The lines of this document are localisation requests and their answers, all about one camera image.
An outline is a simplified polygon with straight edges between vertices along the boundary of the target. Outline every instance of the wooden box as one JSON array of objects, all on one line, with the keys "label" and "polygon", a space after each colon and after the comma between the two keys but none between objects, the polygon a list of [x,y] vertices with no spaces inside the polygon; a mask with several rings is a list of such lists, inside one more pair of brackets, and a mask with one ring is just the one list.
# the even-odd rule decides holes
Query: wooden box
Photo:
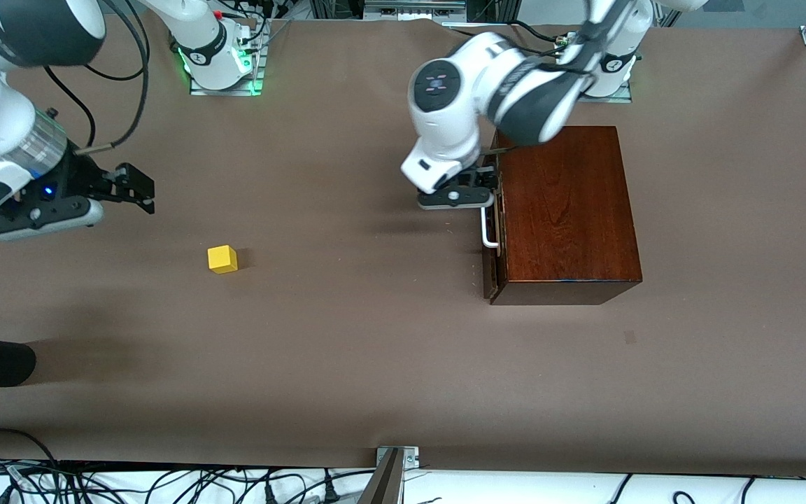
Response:
[{"label": "wooden box", "polygon": [[[498,134],[495,146],[510,147]],[[614,127],[566,127],[496,156],[499,248],[484,248],[484,297],[499,305],[598,305],[642,281]]]}]

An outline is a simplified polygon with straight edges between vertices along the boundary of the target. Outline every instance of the metal handle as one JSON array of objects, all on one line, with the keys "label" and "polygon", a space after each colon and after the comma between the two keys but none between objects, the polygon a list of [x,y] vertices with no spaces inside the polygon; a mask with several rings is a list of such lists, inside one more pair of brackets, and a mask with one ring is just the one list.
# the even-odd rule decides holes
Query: metal handle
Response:
[{"label": "metal handle", "polygon": [[496,241],[490,241],[489,236],[487,236],[487,207],[481,207],[481,239],[483,240],[483,245],[486,246],[487,249],[498,249],[500,244]]}]

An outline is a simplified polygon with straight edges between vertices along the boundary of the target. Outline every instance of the black cable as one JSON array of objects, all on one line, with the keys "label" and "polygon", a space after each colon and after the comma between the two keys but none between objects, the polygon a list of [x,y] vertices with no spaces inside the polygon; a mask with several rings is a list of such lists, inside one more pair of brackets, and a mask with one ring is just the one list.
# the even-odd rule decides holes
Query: black cable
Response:
[{"label": "black cable", "polygon": [[58,76],[55,75],[55,72],[52,71],[51,66],[45,66],[43,69],[45,70],[45,74],[47,74],[48,78],[51,79],[56,86],[63,90],[64,94],[67,95],[67,98],[72,99],[73,102],[79,106],[81,111],[83,111],[83,114],[86,114],[86,119],[89,121],[89,137],[86,139],[86,147],[92,146],[95,141],[95,115],[92,115],[92,111],[89,110],[89,106],[86,106],[86,104],[83,103],[83,100],[81,100],[77,95],[73,94],[70,88],[67,87],[67,84],[61,82],[61,79],[59,79]]},{"label": "black cable", "polygon": [[[141,23],[139,13],[137,13],[135,7],[132,6],[132,2],[130,0],[124,0],[124,1],[126,3],[126,6],[128,6],[129,10],[132,12],[132,17],[134,17],[135,22],[138,23],[139,29],[141,29],[141,35],[145,39],[145,62],[147,63],[148,61],[151,60],[151,44],[150,41],[148,41],[148,32],[145,31],[145,25]],[[104,73],[103,71],[96,70],[95,68],[92,68],[90,64],[84,64],[83,66],[86,67],[87,70],[91,71],[93,74],[96,74],[96,76],[104,77],[109,81],[119,81],[119,82],[131,81],[132,79],[141,76],[141,73],[143,73],[144,70],[144,67],[141,67],[139,68],[139,70],[135,71],[131,76],[117,77],[117,76],[109,76],[107,73]]]},{"label": "black cable", "polygon": [[246,53],[249,54],[249,55],[259,53],[259,51],[261,51],[263,48],[268,47],[268,45],[271,44],[272,41],[275,41],[275,39],[276,39],[276,37],[278,37],[279,33],[281,33],[283,31],[283,29],[288,28],[288,26],[291,26],[291,23],[292,23],[292,20],[287,20],[287,22],[285,22],[285,24],[283,24],[281,28],[277,29],[277,31],[275,33],[269,33],[269,38],[266,39],[266,42],[263,43],[263,45],[261,45],[259,48],[256,48],[256,49],[248,49],[246,51]]},{"label": "black cable", "polygon": [[[179,480],[181,480],[181,479],[185,478],[185,476],[191,475],[191,473],[193,473],[193,472],[194,472],[194,471],[189,471],[189,472],[185,473],[184,475],[182,475],[181,477],[179,477],[179,478],[177,478],[177,479],[173,479],[173,481],[170,481],[170,484],[175,484],[175,482],[177,482],[177,481],[179,481]],[[161,475],[161,476],[160,476],[160,478],[154,479],[153,484],[151,484],[151,488],[150,488],[150,489],[148,489],[148,492],[147,492],[147,494],[145,495],[145,504],[149,504],[149,503],[150,503],[150,501],[151,501],[151,494],[153,494],[153,493],[154,493],[154,490],[157,490],[157,488],[159,488],[159,487],[157,487],[157,484],[159,484],[160,480],[162,480],[162,479],[166,478],[166,477],[167,477],[167,475],[169,475],[169,472],[165,473],[165,475]]]},{"label": "black cable", "polygon": [[687,494],[685,491],[682,491],[682,490],[675,491],[674,495],[671,495],[672,504],[686,504],[686,502],[681,502],[680,500],[678,500],[678,498],[681,498],[681,497],[687,498],[688,499],[688,504],[695,504],[695,500],[694,500],[694,498],[692,498],[692,495]]},{"label": "black cable", "polygon": [[[151,484],[151,487],[150,487],[148,490],[135,490],[135,489],[128,489],[128,488],[121,488],[121,489],[116,489],[116,490],[110,490],[110,489],[108,489],[108,491],[119,491],[119,492],[121,492],[122,494],[149,494],[150,492],[153,492],[153,491],[159,490],[159,489],[161,489],[161,488],[165,488],[165,487],[167,487],[167,486],[169,486],[169,485],[171,485],[171,484],[175,484],[175,482],[178,482],[179,480],[181,480],[181,479],[185,478],[185,476],[191,475],[191,473],[193,473],[193,472],[194,472],[194,471],[188,471],[188,472],[186,472],[184,475],[179,475],[179,478],[173,478],[173,479],[171,479],[170,481],[165,482],[165,484],[160,484],[160,481],[161,481],[161,480],[163,480],[164,478],[166,478],[167,476],[170,476],[170,475],[175,475],[175,474],[177,473],[177,471],[167,471],[167,472],[164,472],[164,473],[163,473],[163,475],[160,475],[160,477],[159,477],[159,478],[154,479],[153,484]],[[96,485],[99,485],[99,486],[104,487],[102,484],[100,484],[100,482],[93,481],[92,476],[89,476],[89,477],[87,477],[87,476],[83,476],[83,478],[85,478],[85,479],[87,479],[87,480],[89,480],[89,481],[94,482],[94,484],[96,484]]]},{"label": "black cable", "polygon": [[271,473],[266,472],[266,481],[263,482],[263,485],[265,485],[263,498],[266,500],[266,504],[278,504],[276,494],[272,491],[272,485],[269,484],[269,476],[271,476]]},{"label": "black cable", "polygon": [[8,484],[8,486],[6,487],[6,490],[4,490],[2,492],[2,495],[0,495],[0,504],[9,504],[9,502],[10,502],[10,493],[13,490],[14,490],[14,485],[13,484]]},{"label": "black cable", "polygon": [[483,16],[483,14],[487,12],[487,9],[489,9],[489,8],[490,8],[490,6],[493,6],[493,4],[499,4],[500,2],[502,2],[502,0],[492,0],[492,1],[490,1],[490,2],[487,2],[486,6],[484,6],[484,7],[483,7],[483,9],[481,10],[481,12],[477,13],[477,14],[474,16],[474,18],[472,18],[472,19],[470,20],[470,22],[476,22],[476,20],[477,20],[477,19],[479,19],[479,17]]},{"label": "black cable", "polygon": [[375,469],[366,469],[364,471],[351,471],[351,472],[342,473],[341,475],[334,475],[331,478],[323,479],[322,482],[318,482],[317,484],[312,484],[312,485],[308,486],[307,488],[304,488],[303,491],[301,491],[297,495],[294,495],[294,497],[289,498],[288,500],[286,500],[285,504],[291,504],[292,502],[297,500],[298,497],[306,497],[306,493],[308,491],[313,490],[314,488],[319,488],[320,486],[326,484],[326,482],[339,480],[341,478],[347,478],[348,476],[370,475],[371,473],[374,473],[374,472],[375,472]]},{"label": "black cable", "polygon": [[42,443],[42,441],[38,440],[32,436],[32,434],[25,433],[23,430],[17,430],[16,428],[2,428],[0,427],[0,434],[14,434],[15,436],[20,436],[23,438],[28,438],[31,440],[33,444],[35,444],[39,449],[42,450],[42,453],[45,454],[45,458],[48,459],[48,463],[50,463],[52,472],[52,481],[55,483],[55,488],[59,488],[60,478],[58,478],[57,469],[58,469],[58,462],[55,460],[55,456],[52,455],[52,451],[48,449],[48,447]]},{"label": "black cable", "polygon": [[627,486],[627,482],[630,481],[630,478],[633,478],[633,472],[629,472],[627,477],[621,480],[621,484],[618,485],[618,491],[614,492],[614,498],[608,501],[608,504],[617,504],[617,501],[620,500],[621,494],[624,492],[624,487]]},{"label": "black cable", "polygon": [[106,150],[108,148],[113,149],[116,146],[120,146],[120,144],[124,143],[124,141],[128,140],[128,138],[132,136],[132,134],[135,132],[135,129],[139,126],[139,121],[141,121],[141,113],[143,113],[145,109],[145,100],[148,99],[148,77],[150,77],[150,72],[148,71],[148,61],[146,60],[147,53],[145,52],[143,41],[141,41],[141,37],[135,29],[135,26],[132,26],[129,18],[126,17],[126,14],[124,14],[122,10],[116,8],[114,2],[111,0],[102,0],[102,2],[106,4],[106,6],[110,7],[115,14],[118,14],[118,17],[120,20],[122,20],[122,23],[124,23],[126,28],[128,28],[132,33],[132,38],[135,39],[135,44],[139,48],[139,55],[141,57],[141,93],[139,95],[139,105],[136,107],[135,116],[132,118],[132,123],[126,130],[126,133],[122,134],[121,137],[115,141],[112,141],[111,143],[106,144],[105,146],[99,148],[92,147],[92,150],[94,151]]},{"label": "black cable", "polygon": [[[468,37],[474,37],[474,35],[477,35],[477,33],[469,33],[467,31],[461,31],[461,29],[450,28],[450,30],[452,32],[461,33],[462,35],[467,35]],[[536,55],[537,57],[549,57],[549,55],[558,55],[560,52],[564,51],[565,48],[567,47],[566,45],[556,45],[555,48],[549,49],[547,51],[539,51],[537,49],[526,48],[526,47],[524,47],[524,45],[518,45],[518,44],[515,44],[514,42],[512,42],[512,45],[515,48],[521,49],[521,51],[523,51],[525,53],[530,53],[530,54]]]},{"label": "black cable", "polygon": [[189,499],[188,504],[196,504],[198,502],[198,498],[201,497],[201,492],[203,492],[208,485],[212,484],[216,478],[217,473],[215,473],[215,471],[208,471],[206,476],[199,478],[196,484],[197,488],[195,489],[195,493],[192,494],[192,498]]},{"label": "black cable", "polygon": [[242,39],[243,44],[246,44],[247,42],[250,42],[253,39],[256,39],[257,37],[260,37],[260,35],[262,35],[263,29],[266,28],[266,20],[268,20],[268,18],[266,17],[266,14],[258,12],[258,10],[242,9],[242,7],[240,6],[241,2],[236,2],[235,7],[230,6],[228,3],[224,2],[223,0],[217,0],[217,2],[223,4],[223,6],[226,7],[226,9],[233,10],[234,12],[237,12],[237,13],[243,13],[244,17],[246,17],[247,19],[250,19],[250,14],[255,14],[255,15],[260,16],[259,29],[257,29],[257,32],[255,34],[253,34],[252,36],[250,36],[249,38]]},{"label": "black cable", "polygon": [[745,504],[745,497],[748,495],[748,489],[751,488],[751,484],[753,484],[755,479],[758,479],[757,476],[751,476],[751,478],[748,479],[747,484],[742,487],[742,500],[740,500],[741,504]]},{"label": "black cable", "polygon": [[7,475],[8,473],[7,466],[24,466],[35,469],[42,469],[54,473],[61,473],[61,475],[74,475],[73,472],[62,471],[60,469],[51,469],[49,467],[45,467],[44,465],[39,465],[39,463],[28,463],[19,460],[2,460],[2,459],[0,459],[0,470],[2,471],[0,472],[0,475],[2,474]]},{"label": "black cable", "polygon": [[[39,486],[38,484],[36,484],[36,482],[33,481],[32,478],[25,478],[25,479],[29,482],[29,484],[33,485],[33,488],[36,489],[36,495],[39,495],[39,497],[42,498],[42,501],[44,501],[45,504],[51,504],[51,502],[48,500],[48,498],[45,498],[45,494],[47,494],[48,492],[43,491],[42,487]],[[27,494],[32,494],[33,493],[32,491],[26,491],[26,490],[25,490],[25,492],[27,492]]]},{"label": "black cable", "polygon": [[27,504],[26,500],[23,498],[23,492],[20,491],[20,487],[15,484],[11,484],[10,487],[17,491],[17,496],[20,497],[20,504]]},{"label": "black cable", "polygon": [[244,491],[241,492],[240,497],[238,497],[238,500],[236,500],[234,502],[234,504],[242,504],[242,502],[244,501],[244,496],[249,494],[250,491],[252,491],[257,486],[257,484],[261,484],[262,482],[266,481],[266,477],[268,475],[269,475],[269,472],[267,472],[266,475],[260,476],[259,479],[255,479],[255,481],[253,481],[252,484],[249,487],[245,488]]},{"label": "black cable", "polygon": [[206,474],[205,472],[202,472],[201,477],[198,478],[196,482],[193,482],[192,486],[188,487],[187,489],[185,489],[185,491],[180,493],[179,497],[176,497],[176,499],[173,501],[173,504],[179,504],[179,501],[182,500],[182,497],[185,497],[185,495],[188,494],[188,492],[192,491],[195,487],[198,487],[199,490],[197,490],[196,492],[198,492],[199,494],[199,492],[204,490],[204,488],[207,488],[207,484],[205,484],[205,481],[210,479],[210,477],[211,472],[206,472]]},{"label": "black cable", "polygon": [[221,489],[223,489],[223,490],[228,491],[230,494],[232,494],[232,501],[233,501],[233,502],[234,502],[234,501],[236,501],[236,494],[234,493],[234,490],[232,490],[231,488],[227,487],[227,486],[226,486],[226,485],[224,485],[224,484],[219,484],[219,483],[218,483],[218,482],[216,482],[216,481],[214,481],[214,482],[213,482],[213,484],[214,484],[214,485],[217,485],[218,487],[220,487],[220,488],[221,488]]},{"label": "black cable", "polygon": [[325,498],[323,499],[324,504],[334,504],[335,502],[340,501],[341,498],[338,495],[338,491],[335,491],[335,484],[332,482],[332,473],[329,472],[329,469],[325,469]]},{"label": "black cable", "polygon": [[534,37],[537,37],[538,39],[541,39],[541,41],[553,42],[553,44],[556,44],[558,42],[556,40],[557,37],[562,37],[562,35],[556,35],[556,37],[549,37],[547,35],[543,35],[543,33],[535,31],[533,26],[528,25],[527,22],[524,22],[523,20],[507,20],[506,22],[500,23],[500,25],[521,26],[521,28],[527,29],[528,33],[530,33]]}]

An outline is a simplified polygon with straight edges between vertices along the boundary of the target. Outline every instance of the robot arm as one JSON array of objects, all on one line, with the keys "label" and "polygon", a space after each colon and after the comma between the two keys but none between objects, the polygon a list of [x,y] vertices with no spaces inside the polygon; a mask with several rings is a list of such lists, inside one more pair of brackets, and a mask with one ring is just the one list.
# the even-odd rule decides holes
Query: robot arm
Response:
[{"label": "robot arm", "polygon": [[[636,2],[596,2],[578,41],[563,55],[567,71],[525,57],[511,41],[490,32],[472,37],[448,57],[423,64],[409,86],[409,110],[420,138],[402,165],[403,173],[431,195],[473,165],[479,157],[479,115],[518,144],[541,144],[554,137]],[[491,197],[468,206],[492,203]]]},{"label": "robot arm", "polygon": [[218,19],[205,0],[140,0],[170,29],[189,74],[209,90],[233,86],[252,71],[243,51],[250,29],[234,20]]},{"label": "robot arm", "polygon": [[[144,3],[174,33],[200,86],[223,89],[250,73],[239,54],[249,28],[218,19],[205,0]],[[126,163],[107,172],[75,154],[54,118],[4,82],[16,67],[87,64],[105,32],[96,0],[0,0],[0,239],[98,223],[98,200],[134,202],[153,214],[150,178]]]},{"label": "robot arm", "polygon": [[[666,4],[691,10],[705,2]],[[409,84],[409,111],[419,138],[401,166],[421,193],[419,204],[489,207],[492,192],[474,188],[479,116],[515,144],[546,143],[562,129],[581,93],[607,96],[621,85],[650,22],[649,0],[594,0],[589,19],[557,66],[526,57],[509,39],[490,32],[420,66]]]}]

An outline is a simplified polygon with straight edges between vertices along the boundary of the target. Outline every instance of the yellow block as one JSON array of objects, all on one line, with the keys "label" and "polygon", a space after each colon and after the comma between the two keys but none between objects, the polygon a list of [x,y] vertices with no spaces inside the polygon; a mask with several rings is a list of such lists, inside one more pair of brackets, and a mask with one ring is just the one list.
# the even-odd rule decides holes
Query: yellow block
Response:
[{"label": "yellow block", "polygon": [[214,246],[207,249],[207,264],[212,272],[238,271],[238,256],[228,245]]}]

